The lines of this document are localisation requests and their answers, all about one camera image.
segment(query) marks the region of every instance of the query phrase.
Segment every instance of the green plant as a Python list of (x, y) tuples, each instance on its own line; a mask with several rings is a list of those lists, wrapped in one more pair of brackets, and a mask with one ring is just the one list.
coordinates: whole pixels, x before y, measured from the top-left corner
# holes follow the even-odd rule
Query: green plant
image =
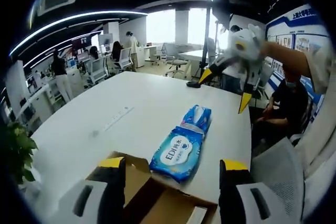
[(9, 174), (20, 185), (23, 177), (34, 181), (32, 173), (26, 167), (32, 167), (33, 149), (38, 149), (34, 140), (27, 136), (26, 129), (19, 123), (0, 126), (3, 136), (1, 139), (1, 154), (4, 157)]

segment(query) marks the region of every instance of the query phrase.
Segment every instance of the man sitting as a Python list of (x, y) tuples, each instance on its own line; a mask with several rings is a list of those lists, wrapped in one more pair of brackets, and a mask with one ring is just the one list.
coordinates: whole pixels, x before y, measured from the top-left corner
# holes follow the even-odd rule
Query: man sitting
[[(285, 78), (272, 94), (263, 117), (256, 120), (252, 129), (252, 149), (261, 139), (273, 145), (285, 136), (300, 133), (301, 119), (307, 109), (308, 94), (300, 82), (301, 75), (282, 66)], [(274, 102), (280, 102), (274, 109)]]

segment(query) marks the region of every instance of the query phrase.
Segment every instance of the face mask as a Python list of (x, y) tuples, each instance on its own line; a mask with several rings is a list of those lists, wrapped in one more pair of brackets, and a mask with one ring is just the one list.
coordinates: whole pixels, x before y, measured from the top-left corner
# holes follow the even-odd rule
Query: face mask
[(295, 82), (288, 82), (286, 81), (286, 85), (287, 87), (289, 87), (290, 89), (293, 89), (296, 87), (296, 83)]

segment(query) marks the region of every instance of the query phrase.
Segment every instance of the blue package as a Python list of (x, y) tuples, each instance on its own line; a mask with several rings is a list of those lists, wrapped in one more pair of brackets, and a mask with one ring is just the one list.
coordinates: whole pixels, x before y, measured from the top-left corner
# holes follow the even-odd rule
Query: blue package
[(189, 109), (189, 111), (183, 117), (181, 126), (183, 124), (195, 125), (200, 128), (204, 132), (204, 134), (206, 134), (210, 126), (210, 116), (211, 109), (195, 105), (191, 109)]
[(197, 165), (202, 140), (203, 134), (177, 126), (154, 153), (150, 170), (179, 183), (188, 179)]

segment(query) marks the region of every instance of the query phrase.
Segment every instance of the cardboard box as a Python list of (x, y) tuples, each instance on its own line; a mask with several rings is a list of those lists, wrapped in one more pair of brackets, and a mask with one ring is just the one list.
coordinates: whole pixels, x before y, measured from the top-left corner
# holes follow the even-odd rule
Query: cardboard box
[(186, 224), (196, 206), (206, 208), (202, 223), (211, 223), (217, 204), (187, 195), (154, 177), (146, 159), (113, 152), (107, 158), (125, 157), (125, 223)]

